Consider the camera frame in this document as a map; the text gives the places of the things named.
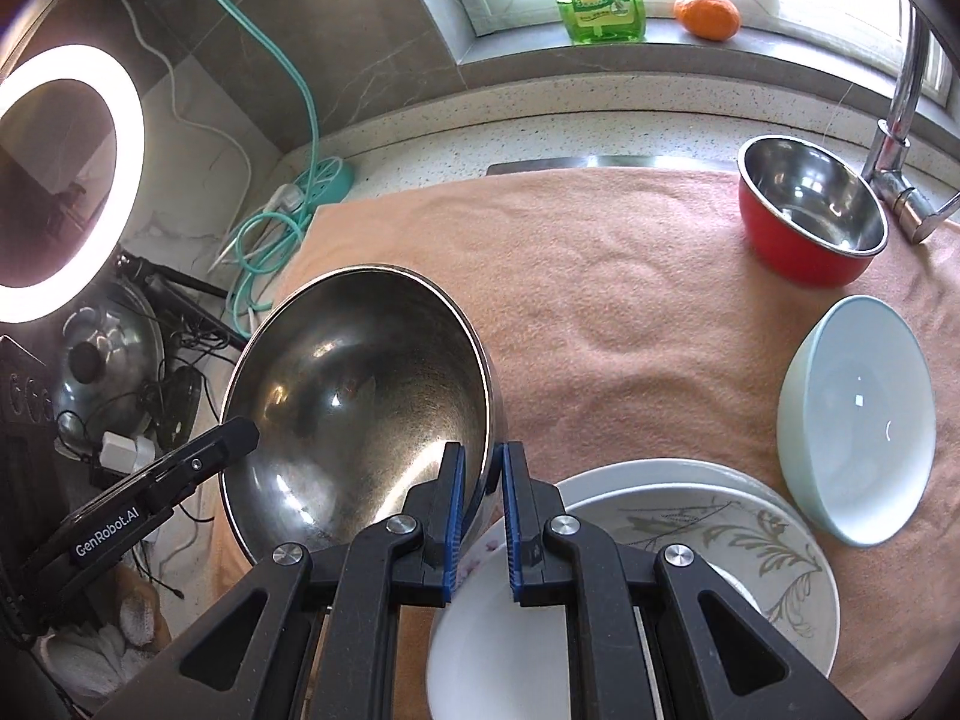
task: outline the white cable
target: white cable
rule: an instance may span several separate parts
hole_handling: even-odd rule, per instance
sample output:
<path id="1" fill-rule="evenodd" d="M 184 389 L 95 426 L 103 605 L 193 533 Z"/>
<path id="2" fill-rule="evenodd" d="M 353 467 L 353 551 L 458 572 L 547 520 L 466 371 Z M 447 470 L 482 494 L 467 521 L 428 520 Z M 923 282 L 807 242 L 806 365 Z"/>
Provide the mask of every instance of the white cable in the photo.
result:
<path id="1" fill-rule="evenodd" d="M 143 34 L 140 32 L 140 24 L 137 23 L 136 14 L 133 13 L 133 8 L 127 0 L 119 0 L 120 4 L 124 6 L 124 10 L 127 11 L 127 15 L 130 17 L 130 23 L 133 27 L 133 36 L 136 37 L 136 42 L 138 42 L 143 50 L 150 52 L 152 55 L 157 57 L 162 63 L 163 66 L 167 69 L 167 73 L 170 74 L 170 110 L 173 113 L 174 119 L 180 124 L 186 124 L 186 127 L 194 127 L 195 129 L 203 129 L 206 132 L 213 132 L 216 135 L 219 135 L 224 141 L 229 142 L 237 151 L 240 153 L 240 156 L 243 157 L 244 164 L 247 166 L 247 181 L 244 184 L 243 191 L 240 193 L 240 201 L 237 203 L 236 210 L 233 212 L 233 219 L 230 221 L 229 226 L 232 227 L 234 221 L 240 211 L 243 208 L 244 201 L 247 199 L 247 192 L 250 191 L 250 185 L 253 181 L 253 165 L 250 162 L 250 156 L 244 150 L 243 146 L 227 132 L 223 132 L 222 129 L 217 129 L 216 127 L 210 127 L 209 124 L 200 124 L 199 122 L 191 122 L 190 119 L 184 119 L 179 114 L 179 111 L 176 109 L 176 78 L 174 77 L 174 66 L 173 63 L 167 58 L 167 55 L 159 49 L 155 49 L 147 41 L 143 39 Z"/>
<path id="2" fill-rule="evenodd" d="M 200 517 L 203 517 L 203 485 L 200 485 L 197 488 L 196 493 L 194 494 L 197 496 L 197 518 L 199 519 Z M 167 567 L 168 562 L 171 562 L 171 560 L 173 560 L 174 557 L 176 557 L 177 555 L 179 555 L 180 553 L 184 552 L 185 550 L 192 547 L 195 543 L 197 543 L 197 539 L 200 537 L 200 523 L 190 519 L 190 517 L 187 517 L 187 519 L 193 523 L 193 536 L 190 536 L 190 538 L 186 541 L 185 544 L 181 544 L 179 547 L 173 550 L 169 555 L 167 555 L 167 557 L 161 560 L 160 563 L 157 564 L 157 573 L 155 573 L 155 576 L 157 577 L 157 579 L 160 579 L 160 580 L 163 579 L 163 571 Z"/>
<path id="3" fill-rule="evenodd" d="M 270 199 L 267 200 L 267 204 L 257 209 L 254 213 L 264 213 L 266 211 L 275 211 L 277 208 L 280 208 L 284 213 L 291 214 L 304 202 L 304 193 L 299 189 L 298 186 L 294 184 L 280 184 L 280 186 L 275 189 L 274 193 L 270 196 Z M 248 259 L 256 257 L 258 254 L 262 254 L 266 251 L 271 245 L 274 244 L 274 241 L 270 240 L 270 234 L 277 229 L 282 228 L 282 224 L 278 223 L 275 220 L 269 220 L 264 225 L 264 228 L 259 233 L 256 238 L 256 248 L 248 252 L 246 256 Z M 237 241 L 236 231 L 240 228 L 240 225 L 234 226 L 232 229 L 227 232 L 227 236 L 224 237 L 224 240 L 229 239 L 229 242 L 225 245 L 221 245 L 221 251 L 210 263 L 210 267 L 206 269 L 208 274 L 211 274 L 214 269 L 221 265 L 237 265 L 237 261 L 234 259 L 227 259 L 227 257 L 233 252 L 233 247 Z"/>

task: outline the stack of plates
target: stack of plates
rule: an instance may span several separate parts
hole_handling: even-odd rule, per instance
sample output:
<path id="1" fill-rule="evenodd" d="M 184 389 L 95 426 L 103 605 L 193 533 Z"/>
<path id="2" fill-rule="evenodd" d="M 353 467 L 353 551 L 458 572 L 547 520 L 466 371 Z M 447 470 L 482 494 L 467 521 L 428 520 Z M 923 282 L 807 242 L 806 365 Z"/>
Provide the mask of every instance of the stack of plates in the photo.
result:
<path id="1" fill-rule="evenodd" d="M 606 466 L 558 488 L 568 512 L 621 543 L 696 550 L 829 674 L 840 635 L 836 582 L 813 535 L 774 490 L 725 466 L 676 459 Z M 464 553 L 459 570 L 427 661 L 434 720 L 570 717 L 565 613 L 512 603 L 503 520 Z"/>

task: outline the bowl rim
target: bowl rim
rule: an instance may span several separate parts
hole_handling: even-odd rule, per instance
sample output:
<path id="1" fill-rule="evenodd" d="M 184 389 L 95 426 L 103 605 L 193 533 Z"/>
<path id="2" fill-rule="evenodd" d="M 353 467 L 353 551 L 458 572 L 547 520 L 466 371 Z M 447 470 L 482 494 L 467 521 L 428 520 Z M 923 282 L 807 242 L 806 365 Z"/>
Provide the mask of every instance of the bowl rim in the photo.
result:
<path id="1" fill-rule="evenodd" d="M 840 311 L 843 311 L 843 309 L 847 308 L 848 306 L 861 302 L 872 303 L 882 307 L 883 309 L 886 309 L 886 311 L 895 318 L 895 321 L 899 322 L 899 325 L 906 330 L 907 336 L 909 336 L 910 340 L 913 341 L 913 344 L 920 355 L 920 360 L 923 361 L 923 370 L 926 372 L 926 379 L 928 380 L 929 384 L 931 406 L 930 412 L 933 414 L 933 452 L 930 453 L 930 459 L 925 464 L 926 478 L 925 483 L 923 483 L 923 489 L 920 491 L 920 497 L 917 498 L 913 508 L 910 509 L 903 521 L 899 521 L 899 517 L 896 519 L 896 528 L 894 528 L 890 533 L 886 533 L 886 535 L 882 536 L 882 538 L 874 538 L 870 541 L 858 541 L 858 539 L 853 538 L 846 530 L 837 524 L 830 507 L 827 505 L 827 501 L 824 499 L 820 485 L 817 482 L 817 475 L 813 470 L 815 466 L 813 454 L 810 452 L 809 442 L 806 440 L 806 428 L 809 424 L 808 396 L 810 392 L 810 374 L 813 372 L 813 360 L 817 354 L 817 348 L 820 346 L 820 339 L 824 335 L 824 330 L 827 329 L 831 319 L 833 319 Z M 883 302 L 879 298 L 874 298 L 872 295 L 848 295 L 846 298 L 837 300 L 837 302 L 830 306 L 827 312 L 820 318 L 820 321 L 817 322 L 811 333 L 813 338 L 810 341 L 811 346 L 808 364 L 806 365 L 806 370 L 803 372 L 803 401 L 800 402 L 800 430 L 803 433 L 803 459 L 805 460 L 806 471 L 808 471 L 806 475 L 808 476 L 810 485 L 816 494 L 817 503 L 819 504 L 821 514 L 824 517 L 825 522 L 823 524 L 826 526 L 826 529 L 833 533 L 834 536 L 839 538 L 840 541 L 843 541 L 843 543 L 846 543 L 849 546 L 860 548 L 876 546 L 877 544 L 882 544 L 885 541 L 889 541 L 890 538 L 894 538 L 894 536 L 896 536 L 896 534 L 904 528 L 906 523 L 910 521 L 910 517 L 913 517 L 913 515 L 917 512 L 917 509 L 920 506 L 920 501 L 923 500 L 923 495 L 926 493 L 926 487 L 930 484 L 930 474 L 933 473 L 933 458 L 936 454 L 937 448 L 937 402 L 936 394 L 933 391 L 933 379 L 930 376 L 930 367 L 926 362 L 925 355 L 923 355 L 923 348 L 920 347 L 920 342 L 914 335 L 913 330 L 910 329 L 910 325 L 906 323 L 906 319 L 901 317 L 899 312 L 892 306 Z"/>
<path id="2" fill-rule="evenodd" d="M 875 207 L 877 207 L 877 213 L 880 214 L 880 221 L 883 225 L 883 235 L 880 236 L 880 242 L 875 247 L 869 248 L 868 250 L 851 250 L 850 248 L 841 248 L 838 245 L 834 245 L 831 242 L 825 241 L 823 238 L 819 238 L 815 234 L 808 232 L 808 230 L 805 230 L 802 227 L 800 227 L 798 223 L 795 223 L 794 220 L 789 220 L 789 218 L 786 218 L 779 211 L 779 209 L 776 208 L 774 204 L 772 204 L 768 199 L 766 199 L 766 196 L 762 193 L 762 191 L 760 191 L 760 189 L 757 189 L 757 185 L 754 183 L 754 180 L 750 177 L 750 173 L 747 172 L 747 166 L 745 162 L 747 157 L 747 151 L 750 151 L 750 148 L 755 146 L 760 141 L 789 141 L 791 143 L 800 143 L 802 146 L 813 148 L 815 151 L 819 151 L 819 153 L 824 154 L 824 156 L 827 156 L 830 159 L 835 160 L 841 167 L 843 167 L 844 170 L 846 170 L 848 175 L 851 175 L 853 178 L 855 178 L 861 184 L 861 186 L 864 189 L 866 189 L 868 193 L 870 193 L 870 197 L 874 201 Z M 881 203 L 880 200 L 877 198 L 877 193 L 875 193 L 874 190 L 870 187 L 870 184 L 868 184 L 863 179 L 863 176 L 860 175 L 855 170 L 853 170 L 853 168 L 850 167 L 850 165 L 848 165 L 844 160 L 840 159 L 840 157 L 838 157 L 832 151 L 828 151 L 822 146 L 817 146 L 816 143 L 810 143 L 810 141 L 805 141 L 803 138 L 795 138 L 791 135 L 757 135 L 757 137 L 750 138 L 749 141 L 747 141 L 746 143 L 743 143 L 743 146 L 740 147 L 740 151 L 738 151 L 736 156 L 736 167 L 740 173 L 740 180 L 747 185 L 748 189 L 750 189 L 750 192 L 754 196 L 754 198 L 767 211 L 769 211 L 774 218 L 779 220 L 780 223 L 782 223 L 789 229 L 802 235 L 806 240 L 813 242 L 813 244 L 818 245 L 818 247 L 821 247 L 824 250 L 832 252 L 833 254 L 838 254 L 842 257 L 848 257 L 850 259 L 864 259 L 869 257 L 875 257 L 885 249 L 887 245 L 887 239 L 890 234 L 890 225 L 887 221 L 887 214 L 883 208 L 883 203 Z"/>
<path id="3" fill-rule="evenodd" d="M 497 442 L 497 437 L 493 435 L 494 428 L 496 427 L 494 424 L 494 411 L 496 410 L 496 405 L 494 405 L 494 399 L 496 398 L 494 395 L 494 387 L 496 385 L 493 384 L 493 377 L 495 374 L 491 369 L 490 361 L 487 359 L 487 353 L 484 351 L 484 348 L 480 343 L 480 337 L 477 335 L 477 331 L 473 328 L 473 325 L 470 323 L 467 315 L 464 314 L 453 298 L 450 298 L 447 293 L 430 281 L 430 279 L 426 278 L 426 276 L 418 274 L 416 271 L 411 271 L 411 269 L 404 268 L 403 266 L 399 265 L 386 265 L 379 263 L 349 265 L 345 266 L 344 268 L 337 268 L 333 269 L 333 271 L 327 271 L 324 274 L 320 274 L 319 276 L 310 279 L 305 284 L 302 284 L 296 288 L 296 290 L 293 290 L 290 295 L 287 295 L 286 298 L 283 298 L 280 303 L 272 308 L 272 311 L 267 316 L 267 319 L 264 319 L 264 322 L 253 331 L 253 334 L 250 336 L 250 338 L 248 338 L 247 345 L 244 346 L 243 351 L 240 352 L 239 357 L 237 357 L 237 361 L 233 365 L 233 370 L 230 372 L 229 380 L 227 380 L 227 387 L 224 389 L 223 402 L 220 405 L 220 423 L 223 424 L 224 420 L 227 418 L 227 409 L 229 408 L 230 401 L 232 401 L 233 391 L 236 387 L 237 379 L 240 376 L 244 362 L 247 360 L 247 357 L 253 350 L 253 342 L 256 341 L 259 336 L 266 333 L 267 328 L 277 321 L 277 317 L 279 317 L 282 313 L 282 309 L 290 303 L 293 303 L 303 293 L 307 292 L 307 290 L 310 290 L 322 281 L 328 281 L 329 279 L 333 279 L 337 276 L 364 274 L 365 272 L 366 274 L 369 274 L 370 272 L 379 272 L 380 274 L 403 276 L 418 283 L 421 285 L 421 287 L 426 288 L 426 290 L 429 290 L 430 293 L 433 293 L 433 295 L 438 298 L 443 305 L 445 305 L 450 314 L 453 314 L 454 319 L 457 320 L 457 322 L 460 324 L 460 327 L 463 329 L 464 334 L 467 336 L 467 339 L 470 343 L 470 348 L 473 350 L 473 357 L 480 368 L 480 378 L 483 380 L 485 412 L 484 430 L 486 435 L 484 437 L 483 461 L 480 466 L 480 473 L 477 476 L 476 487 L 473 489 L 473 495 L 469 501 L 464 501 L 464 531 L 467 531 L 467 526 L 469 526 L 470 522 L 472 522 L 472 519 L 477 516 L 477 512 L 480 511 L 480 504 L 483 501 L 483 497 L 486 493 L 491 467 L 494 465 L 493 448 Z M 229 523 L 230 531 L 233 533 L 233 537 L 240 546 L 240 550 L 243 552 L 244 557 L 247 558 L 251 565 L 256 565 L 257 558 L 253 555 L 253 552 L 251 552 L 250 546 L 248 546 L 246 539 L 241 535 L 232 507 L 230 507 L 229 495 L 227 494 L 227 476 L 223 471 L 221 471 L 218 474 L 218 477 L 217 488 L 220 491 L 220 500 L 224 505 L 224 513 L 227 514 L 227 523 Z"/>

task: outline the metal screw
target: metal screw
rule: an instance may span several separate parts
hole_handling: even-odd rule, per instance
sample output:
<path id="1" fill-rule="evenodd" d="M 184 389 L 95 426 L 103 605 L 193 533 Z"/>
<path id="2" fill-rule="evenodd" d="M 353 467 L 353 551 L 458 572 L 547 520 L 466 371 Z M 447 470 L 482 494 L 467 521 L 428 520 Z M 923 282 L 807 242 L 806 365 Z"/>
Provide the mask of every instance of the metal screw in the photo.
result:
<path id="1" fill-rule="evenodd" d="M 404 533 L 413 533 L 416 528 L 416 519 L 410 514 L 394 514 L 387 520 L 387 530 L 402 536 Z"/>
<path id="2" fill-rule="evenodd" d="M 686 544 L 670 544 L 670 546 L 664 550 L 664 560 L 670 563 L 670 565 L 683 568 L 685 565 L 690 565 L 690 563 L 693 562 L 693 550 L 686 546 Z"/>
<path id="3" fill-rule="evenodd" d="M 580 521 L 569 514 L 558 514 L 550 520 L 550 530 L 561 536 L 573 536 L 580 529 Z"/>
<path id="4" fill-rule="evenodd" d="M 299 544 L 280 544 L 274 550 L 274 562 L 277 565 L 294 565 L 304 559 L 304 548 Z"/>

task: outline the kitchen faucet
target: kitchen faucet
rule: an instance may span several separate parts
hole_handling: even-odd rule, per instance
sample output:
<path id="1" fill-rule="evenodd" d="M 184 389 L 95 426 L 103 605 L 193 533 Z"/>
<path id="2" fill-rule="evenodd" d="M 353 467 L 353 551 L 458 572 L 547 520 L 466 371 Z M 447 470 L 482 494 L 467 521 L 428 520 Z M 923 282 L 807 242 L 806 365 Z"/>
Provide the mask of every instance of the kitchen faucet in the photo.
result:
<path id="1" fill-rule="evenodd" d="M 877 122 L 877 133 L 861 175 L 893 212 L 911 244 L 928 237 L 942 221 L 960 208 L 960 191 L 939 208 L 904 177 L 904 162 L 910 148 L 907 133 L 920 100 L 920 87 L 930 50 L 930 29 L 910 6 L 906 57 L 896 79 L 887 119 Z"/>

